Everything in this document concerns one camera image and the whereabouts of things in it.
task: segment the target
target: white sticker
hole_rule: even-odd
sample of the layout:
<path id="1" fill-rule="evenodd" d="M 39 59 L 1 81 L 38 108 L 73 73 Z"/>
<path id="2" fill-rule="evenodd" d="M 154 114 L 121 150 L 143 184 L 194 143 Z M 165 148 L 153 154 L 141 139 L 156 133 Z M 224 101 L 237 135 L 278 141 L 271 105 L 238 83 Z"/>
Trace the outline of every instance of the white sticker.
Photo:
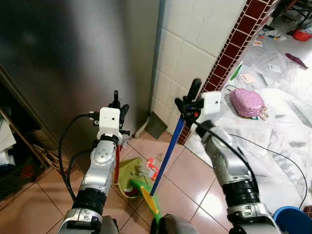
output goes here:
<path id="1" fill-rule="evenodd" d="M 240 74 L 240 76 L 246 83 L 256 82 L 256 80 L 250 74 Z"/>
<path id="2" fill-rule="evenodd" d="M 268 66 L 269 66 L 269 70 L 270 71 L 277 72 L 277 73 L 282 73 L 282 71 L 281 71 L 279 66 L 273 65 L 273 64 L 270 64 L 270 63 L 268 63 Z"/>

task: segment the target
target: ceramic tile wall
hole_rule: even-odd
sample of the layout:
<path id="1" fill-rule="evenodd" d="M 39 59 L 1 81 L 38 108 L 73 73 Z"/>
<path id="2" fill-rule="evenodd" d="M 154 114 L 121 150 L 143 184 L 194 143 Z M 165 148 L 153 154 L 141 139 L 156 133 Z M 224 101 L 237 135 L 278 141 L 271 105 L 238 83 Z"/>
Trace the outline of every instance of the ceramic tile wall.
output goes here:
<path id="1" fill-rule="evenodd" d="M 231 12 L 233 6 L 229 4 L 234 4 L 234 2 L 235 4 L 238 3 L 237 1 L 233 1 L 233 3 L 230 3 L 230 1 L 224 1 L 223 4 L 225 4 L 225 2 L 227 5 L 226 7 L 224 7 L 224 9 L 228 9 L 228 12 L 224 14 L 226 15 L 226 19 L 223 20 L 223 22 L 229 22 L 227 19 L 228 16 L 234 15 Z M 227 36 L 226 42 L 224 43 L 224 41 L 222 41 L 223 48 L 221 50 L 219 48 L 216 50 L 216 47 L 218 47 L 218 45 L 220 45 L 221 43 L 219 43 L 218 41 L 211 42 L 212 45 L 214 45 L 215 47 L 214 50 L 210 51 L 210 53 L 212 55 L 217 54 L 217 58 L 214 66 L 212 67 L 208 75 L 208 78 L 205 81 L 205 84 L 202 87 L 201 93 L 219 90 L 222 88 L 222 85 L 226 83 L 226 80 L 231 76 L 231 73 L 235 69 L 235 65 L 241 61 L 242 55 L 245 52 L 247 46 L 249 46 L 250 42 L 252 42 L 255 37 L 257 37 L 259 30 L 266 23 L 269 16 L 276 8 L 277 3 L 278 0 L 247 0 L 246 2 L 239 3 L 244 4 L 244 6 L 242 9 L 240 9 L 239 17 L 237 17 L 236 22 L 231 26 L 232 28 L 230 28 L 231 32 Z M 210 0 L 205 1 L 205 3 L 203 4 L 207 7 L 208 4 L 210 4 Z M 204 9 L 207 8 L 201 9 L 199 6 L 196 6 L 195 9 L 197 9 L 198 15 L 201 15 Z M 215 24 L 217 25 L 216 28 L 225 30 L 222 24 Z M 201 26 L 201 29 L 203 28 L 206 29 L 206 25 L 204 25 L 204 22 Z M 200 33 L 198 35 L 198 38 L 200 38 L 205 33 L 207 33 L 207 31 Z M 189 134 L 190 129 L 184 126 L 178 142 L 184 144 Z"/>
<path id="2" fill-rule="evenodd" d="M 173 133 L 179 118 L 174 99 L 187 94 L 194 78 L 204 85 L 245 3 L 161 0 L 152 110 L 168 125 L 168 132 Z"/>

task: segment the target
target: green dustpan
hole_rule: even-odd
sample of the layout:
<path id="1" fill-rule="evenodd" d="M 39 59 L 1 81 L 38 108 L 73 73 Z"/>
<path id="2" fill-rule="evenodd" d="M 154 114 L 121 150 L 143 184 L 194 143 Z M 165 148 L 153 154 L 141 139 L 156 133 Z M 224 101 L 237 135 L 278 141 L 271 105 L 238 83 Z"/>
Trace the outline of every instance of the green dustpan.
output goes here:
<path id="1" fill-rule="evenodd" d="M 141 181 L 149 186 L 152 186 L 153 182 L 148 176 L 142 176 L 139 173 L 139 167 L 142 165 L 142 160 L 140 157 L 122 161 L 119 164 L 119 176 L 118 176 L 118 187 L 123 196 L 129 199 L 135 199 L 142 197 L 140 191 L 136 194 L 128 196 L 125 191 L 132 187 L 130 180 Z"/>

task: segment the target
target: red tile border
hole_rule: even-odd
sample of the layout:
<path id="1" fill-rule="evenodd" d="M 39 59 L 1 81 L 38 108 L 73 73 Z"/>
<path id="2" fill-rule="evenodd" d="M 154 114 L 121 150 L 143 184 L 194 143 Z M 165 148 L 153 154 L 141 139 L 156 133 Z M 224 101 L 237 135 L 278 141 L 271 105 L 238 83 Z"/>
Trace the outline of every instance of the red tile border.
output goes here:
<path id="1" fill-rule="evenodd" d="M 229 56 L 226 56 L 226 55 L 222 55 L 220 57 L 220 60 L 219 60 L 219 64 L 222 66 L 222 67 L 228 67 L 231 65 L 233 59 L 230 58 Z"/>
<path id="2" fill-rule="evenodd" d="M 246 15 L 255 19 L 259 18 L 267 5 L 264 2 L 253 0 L 246 10 Z"/>
<path id="3" fill-rule="evenodd" d="M 224 51 L 224 54 L 226 54 L 227 56 L 231 57 L 231 58 L 235 58 L 235 56 L 238 54 L 239 52 L 239 47 L 235 46 L 233 44 L 229 44 L 227 46 L 227 48 Z"/>
<path id="4" fill-rule="evenodd" d="M 233 67 L 241 61 L 247 46 L 253 41 L 269 15 L 276 7 L 278 0 L 247 0 L 228 39 L 226 40 L 211 72 L 209 73 L 199 96 L 203 92 L 222 89 L 233 72 Z M 183 127 L 178 139 L 184 144 L 190 135 L 190 129 Z"/>
<path id="5" fill-rule="evenodd" d="M 255 19 L 252 19 L 248 16 L 243 16 L 243 18 L 242 18 L 240 24 L 238 25 L 237 29 L 249 34 L 252 31 L 252 29 L 256 23 L 257 23 L 257 21 Z"/>
<path id="6" fill-rule="evenodd" d="M 244 41 L 247 39 L 247 37 L 248 37 L 248 34 L 242 33 L 240 31 L 236 31 L 233 34 L 233 36 L 232 36 L 232 38 L 230 40 L 230 43 L 240 47 L 240 46 L 242 46 L 244 44 Z"/>

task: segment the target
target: black cable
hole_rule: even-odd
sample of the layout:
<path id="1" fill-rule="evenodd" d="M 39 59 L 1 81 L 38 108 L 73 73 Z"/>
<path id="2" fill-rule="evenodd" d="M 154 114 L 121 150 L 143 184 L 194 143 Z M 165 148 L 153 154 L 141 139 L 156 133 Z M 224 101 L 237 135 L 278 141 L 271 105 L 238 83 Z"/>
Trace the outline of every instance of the black cable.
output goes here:
<path id="1" fill-rule="evenodd" d="M 76 159 L 78 156 L 80 156 L 80 155 L 82 155 L 82 154 L 85 154 L 85 153 L 89 153 L 89 152 L 91 152 L 92 150 L 93 150 L 93 148 L 92 148 L 92 149 L 88 149 L 88 150 L 80 151 L 80 152 L 76 153 L 74 156 L 72 156 L 72 158 L 71 158 L 70 161 L 69 161 L 68 169 L 67 169 L 67 183 L 68 183 L 69 189 L 70 189 L 70 191 L 71 191 L 70 194 L 73 194 L 74 197 L 75 197 L 75 199 L 76 199 L 76 196 L 75 196 L 75 194 L 74 194 L 72 185 L 71 185 L 71 183 L 70 183 L 70 171 L 71 171 L 71 169 L 72 169 L 72 167 L 73 167 L 73 164 L 74 164 L 75 159 Z"/>
<path id="2" fill-rule="evenodd" d="M 203 128 L 204 130 L 206 130 L 210 135 L 212 135 L 213 137 L 217 138 L 218 140 L 220 140 L 223 144 L 225 144 L 226 147 L 228 147 L 240 160 L 243 161 L 243 163 L 246 165 L 246 167 L 248 168 L 248 170 L 251 173 L 251 177 L 253 179 L 254 182 L 254 186 L 256 187 L 257 193 L 259 193 L 259 187 L 258 187 L 258 183 L 257 180 L 255 178 L 254 172 L 252 171 L 249 163 L 231 146 L 229 145 L 224 139 L 222 139 L 218 134 L 214 133 L 213 131 L 211 131 L 209 128 L 207 128 L 205 125 L 198 123 L 196 121 L 193 121 L 194 124 L 196 124 L 197 126 Z"/>
<path id="3" fill-rule="evenodd" d="M 228 86 L 231 86 L 231 87 L 234 87 L 235 89 L 238 89 L 235 85 L 231 85 L 231 84 L 228 84 L 227 86 L 225 86 L 224 88 L 228 87 Z"/>
<path id="4" fill-rule="evenodd" d="M 275 152 L 275 151 L 273 151 L 273 150 L 269 150 L 269 149 L 267 149 L 267 148 L 265 148 L 265 147 L 263 147 L 263 146 L 261 146 L 261 145 L 258 145 L 257 143 L 254 143 L 253 141 L 248 140 L 248 139 L 246 139 L 246 138 L 244 138 L 244 137 L 242 137 L 242 136 L 237 136 L 237 135 L 235 135 L 235 134 L 229 134 L 229 135 L 234 136 L 234 137 L 241 138 L 241 139 L 246 140 L 246 141 L 248 141 L 248 142 L 250 142 L 250 143 L 252 143 L 252 144 L 254 144 L 254 145 L 256 145 L 256 146 L 258 146 L 258 147 L 260 147 L 260 148 L 262 148 L 262 149 L 264 149 L 264 150 L 270 151 L 270 152 L 272 152 L 272 153 L 274 153 L 274 154 L 277 154 L 277 155 L 280 155 L 280 156 L 282 156 L 282 157 L 284 157 L 284 158 L 287 158 L 289 161 L 291 161 L 291 162 L 299 169 L 299 171 L 301 172 L 301 174 L 302 174 L 302 176 L 303 176 L 304 182 L 305 182 L 305 184 L 306 184 L 306 192 L 305 192 L 304 198 L 303 198 L 303 200 L 302 200 L 302 202 L 301 202 L 301 204 L 300 204 L 300 206 L 299 206 L 299 209 L 300 209 L 301 206 L 302 206 L 302 204 L 303 204 L 303 202 L 304 202 L 304 200 L 306 199 L 307 193 L 308 193 L 308 184 L 307 184 L 307 180 L 306 180 L 306 178 L 305 178 L 305 176 L 304 176 L 302 170 L 300 169 L 300 167 L 299 167 L 294 161 L 292 161 L 289 157 L 286 157 L 285 155 L 282 155 L 282 154 L 280 154 L 280 153 L 277 153 L 277 152 Z"/>
<path id="5" fill-rule="evenodd" d="M 58 164 L 59 164 L 59 170 L 60 170 L 60 174 L 62 175 L 62 178 L 63 178 L 63 181 L 66 185 L 66 188 L 70 194 L 70 196 L 72 197 L 72 200 L 75 200 L 75 195 L 73 193 L 72 190 L 70 190 L 70 186 L 69 184 L 67 183 L 67 179 L 66 179 L 66 176 L 65 176 L 65 172 L 64 172 L 64 167 L 63 167 L 63 161 L 62 161 L 62 144 L 63 144 L 63 140 L 68 132 L 68 130 L 70 129 L 70 127 L 73 125 L 73 123 L 81 118 L 81 117 L 92 117 L 92 114 L 82 114 L 82 115 L 79 115 L 79 116 L 76 116 L 75 118 L 73 118 L 70 123 L 68 124 L 68 126 L 65 128 L 64 132 L 62 133 L 60 139 L 59 139 L 59 143 L 58 143 Z"/>

